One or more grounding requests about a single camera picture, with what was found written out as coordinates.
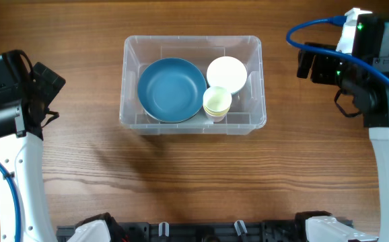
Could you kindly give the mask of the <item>white pink small bowl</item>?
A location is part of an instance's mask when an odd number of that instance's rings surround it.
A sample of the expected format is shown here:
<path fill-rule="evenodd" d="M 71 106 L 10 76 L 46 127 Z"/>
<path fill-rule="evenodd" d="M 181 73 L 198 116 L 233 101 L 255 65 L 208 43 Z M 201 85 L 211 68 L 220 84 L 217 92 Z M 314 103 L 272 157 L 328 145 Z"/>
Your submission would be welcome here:
<path fill-rule="evenodd" d="M 207 82 L 210 87 L 226 88 L 231 94 L 245 86 L 248 72 L 244 64 L 232 57 L 222 56 L 213 60 L 207 68 Z"/>

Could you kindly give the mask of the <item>cream cup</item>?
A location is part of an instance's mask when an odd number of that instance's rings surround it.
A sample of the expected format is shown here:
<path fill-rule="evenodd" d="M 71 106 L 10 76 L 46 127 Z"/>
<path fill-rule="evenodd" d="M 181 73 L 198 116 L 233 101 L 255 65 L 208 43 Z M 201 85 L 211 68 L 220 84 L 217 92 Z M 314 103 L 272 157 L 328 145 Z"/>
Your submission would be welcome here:
<path fill-rule="evenodd" d="M 232 95 L 224 87 L 210 87 L 203 94 L 203 106 L 213 113 L 227 111 L 232 104 Z"/>

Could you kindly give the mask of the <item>dark blue bowl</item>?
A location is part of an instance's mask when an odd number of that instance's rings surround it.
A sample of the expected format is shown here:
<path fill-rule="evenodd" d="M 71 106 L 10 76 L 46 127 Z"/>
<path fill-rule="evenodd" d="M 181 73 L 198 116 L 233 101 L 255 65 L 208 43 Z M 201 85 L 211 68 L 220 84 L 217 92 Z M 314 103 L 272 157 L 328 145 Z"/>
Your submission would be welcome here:
<path fill-rule="evenodd" d="M 152 118 L 178 123 L 197 114 L 206 89 L 206 80 L 194 64 L 181 58 L 163 58 L 144 70 L 137 96 Z"/>

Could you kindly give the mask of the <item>yellow cup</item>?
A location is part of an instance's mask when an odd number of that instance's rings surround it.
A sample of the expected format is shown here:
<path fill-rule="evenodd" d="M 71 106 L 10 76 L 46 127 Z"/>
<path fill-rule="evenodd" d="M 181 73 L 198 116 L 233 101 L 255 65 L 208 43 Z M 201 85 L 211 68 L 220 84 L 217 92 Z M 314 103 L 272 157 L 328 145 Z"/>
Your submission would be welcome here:
<path fill-rule="evenodd" d="M 210 110 L 206 106 L 204 106 L 203 109 L 210 116 L 225 116 L 228 113 L 228 111 L 229 111 L 229 108 L 227 108 L 225 110 L 222 110 L 222 111 L 218 111 L 218 112 L 217 111 L 212 111 L 212 110 Z"/>

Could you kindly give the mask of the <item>pink cup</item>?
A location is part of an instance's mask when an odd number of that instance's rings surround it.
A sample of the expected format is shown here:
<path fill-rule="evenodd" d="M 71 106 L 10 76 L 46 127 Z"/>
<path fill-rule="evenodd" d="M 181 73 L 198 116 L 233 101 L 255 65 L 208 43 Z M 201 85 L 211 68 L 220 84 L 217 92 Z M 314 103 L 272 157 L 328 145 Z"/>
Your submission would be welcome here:
<path fill-rule="evenodd" d="M 210 115 L 209 113 L 206 113 L 206 116 L 212 122 L 221 122 L 226 117 L 225 114 L 221 116 L 214 116 L 214 115 Z"/>

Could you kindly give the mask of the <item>light blue small bowl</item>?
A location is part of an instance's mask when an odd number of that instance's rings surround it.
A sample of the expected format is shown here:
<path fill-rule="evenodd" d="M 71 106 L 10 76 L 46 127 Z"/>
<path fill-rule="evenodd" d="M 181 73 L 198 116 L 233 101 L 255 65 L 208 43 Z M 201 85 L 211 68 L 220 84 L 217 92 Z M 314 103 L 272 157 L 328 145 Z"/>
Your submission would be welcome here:
<path fill-rule="evenodd" d="M 245 85 L 243 85 L 243 86 L 242 86 L 241 88 L 239 88 L 238 90 L 233 91 L 233 92 L 232 92 L 232 95 L 235 95 L 235 94 L 241 92 L 244 88 L 245 88 Z"/>

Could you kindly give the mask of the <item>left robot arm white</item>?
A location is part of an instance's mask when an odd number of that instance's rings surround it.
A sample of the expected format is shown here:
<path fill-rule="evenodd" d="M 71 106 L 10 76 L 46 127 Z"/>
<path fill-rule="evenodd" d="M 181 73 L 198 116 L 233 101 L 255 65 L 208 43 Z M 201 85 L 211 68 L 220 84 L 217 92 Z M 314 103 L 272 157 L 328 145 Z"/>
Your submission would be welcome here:
<path fill-rule="evenodd" d="M 0 54 L 0 236 L 56 241 L 42 176 L 43 128 L 66 80 L 22 50 Z"/>

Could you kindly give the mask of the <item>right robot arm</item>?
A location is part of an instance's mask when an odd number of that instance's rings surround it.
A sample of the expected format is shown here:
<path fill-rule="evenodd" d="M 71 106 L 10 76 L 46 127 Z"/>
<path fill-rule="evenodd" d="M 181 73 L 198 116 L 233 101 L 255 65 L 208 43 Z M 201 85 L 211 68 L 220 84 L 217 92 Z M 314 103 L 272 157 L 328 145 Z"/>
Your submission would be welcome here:
<path fill-rule="evenodd" d="M 299 236 L 302 241 L 389 241 L 389 17 L 354 8 L 324 22 L 341 27 L 341 38 L 335 46 L 300 44 L 297 76 L 353 97 L 376 158 L 380 232 L 368 235 L 331 215 L 306 212 L 297 215 Z"/>

